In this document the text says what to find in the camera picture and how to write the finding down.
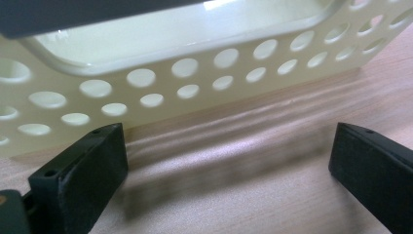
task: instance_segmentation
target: white container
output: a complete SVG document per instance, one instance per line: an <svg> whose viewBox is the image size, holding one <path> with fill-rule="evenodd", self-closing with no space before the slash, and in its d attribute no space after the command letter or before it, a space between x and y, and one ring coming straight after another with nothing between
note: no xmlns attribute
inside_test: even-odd
<svg viewBox="0 0 413 234"><path fill-rule="evenodd" d="M412 20L411 0L225 0L0 38L0 156L360 67Z"/></svg>

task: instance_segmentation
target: light brown surface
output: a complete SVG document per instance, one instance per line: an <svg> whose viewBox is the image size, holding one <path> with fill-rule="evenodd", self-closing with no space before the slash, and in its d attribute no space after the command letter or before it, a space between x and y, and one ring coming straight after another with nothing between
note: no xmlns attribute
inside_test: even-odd
<svg viewBox="0 0 413 234"><path fill-rule="evenodd" d="M362 69L127 131L92 233L389 233L328 169L337 122L413 148L413 26ZM2 159L0 188L61 149Z"/></svg>

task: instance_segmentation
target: plastic basket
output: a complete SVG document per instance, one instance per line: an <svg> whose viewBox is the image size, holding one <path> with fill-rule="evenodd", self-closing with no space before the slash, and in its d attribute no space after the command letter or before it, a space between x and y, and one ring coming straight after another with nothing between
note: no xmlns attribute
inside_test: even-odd
<svg viewBox="0 0 413 234"><path fill-rule="evenodd" d="M261 13L244 7L232 14L251 10L244 17L251 30L92 64L53 54L39 38L0 38L1 157L63 145L110 123L130 129L360 67L413 20L410 0L251 2L288 14L303 4L320 11L257 27Z"/></svg>

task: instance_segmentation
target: screw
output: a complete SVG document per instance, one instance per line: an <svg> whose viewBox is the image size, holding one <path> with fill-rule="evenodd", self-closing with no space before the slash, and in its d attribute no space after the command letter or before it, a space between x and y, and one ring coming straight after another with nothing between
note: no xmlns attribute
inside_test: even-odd
<svg viewBox="0 0 413 234"><path fill-rule="evenodd" d="M6 196L0 196L0 206L3 205L7 201Z"/></svg>

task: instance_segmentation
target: black object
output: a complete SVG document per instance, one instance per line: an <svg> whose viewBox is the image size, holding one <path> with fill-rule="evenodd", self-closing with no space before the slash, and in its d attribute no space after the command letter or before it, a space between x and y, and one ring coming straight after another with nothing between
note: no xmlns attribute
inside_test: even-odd
<svg viewBox="0 0 413 234"><path fill-rule="evenodd" d="M0 0L0 33L20 38L205 0Z"/></svg>
<svg viewBox="0 0 413 234"><path fill-rule="evenodd" d="M394 234L413 234L413 151L339 123L329 169Z"/></svg>
<svg viewBox="0 0 413 234"><path fill-rule="evenodd" d="M0 232L89 233L127 173L122 124L96 129L31 175L23 198L0 191Z"/></svg>

